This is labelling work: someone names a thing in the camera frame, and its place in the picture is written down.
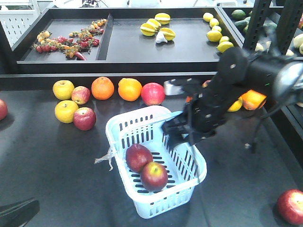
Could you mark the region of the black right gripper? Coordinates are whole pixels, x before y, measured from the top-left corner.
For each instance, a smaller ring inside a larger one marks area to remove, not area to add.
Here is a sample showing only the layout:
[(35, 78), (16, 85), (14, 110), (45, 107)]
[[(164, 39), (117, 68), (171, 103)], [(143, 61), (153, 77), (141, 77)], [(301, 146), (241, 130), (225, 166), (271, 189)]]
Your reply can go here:
[(199, 142), (215, 135), (215, 130), (225, 124), (227, 112), (226, 92), (201, 92), (192, 95), (183, 112), (169, 121), (161, 129), (166, 134), (168, 151), (186, 142)]

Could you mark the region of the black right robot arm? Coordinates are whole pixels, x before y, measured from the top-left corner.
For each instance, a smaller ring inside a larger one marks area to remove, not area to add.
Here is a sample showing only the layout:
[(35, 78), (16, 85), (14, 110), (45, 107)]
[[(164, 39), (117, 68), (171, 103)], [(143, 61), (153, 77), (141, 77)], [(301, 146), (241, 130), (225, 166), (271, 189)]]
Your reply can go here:
[(206, 87), (196, 79), (166, 82), (167, 95), (192, 97), (182, 113), (162, 125), (171, 148), (195, 145), (215, 134), (225, 113), (244, 93), (255, 90), (276, 101), (276, 108), (303, 101), (303, 63), (292, 57), (230, 48), (220, 57), (217, 73)]

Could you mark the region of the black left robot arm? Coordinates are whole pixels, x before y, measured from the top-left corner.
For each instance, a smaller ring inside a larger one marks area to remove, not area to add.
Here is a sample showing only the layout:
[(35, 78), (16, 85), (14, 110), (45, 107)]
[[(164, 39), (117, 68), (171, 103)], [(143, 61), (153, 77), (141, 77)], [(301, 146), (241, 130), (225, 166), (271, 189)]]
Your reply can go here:
[(38, 212), (40, 203), (35, 198), (0, 207), (1, 227), (24, 227)]

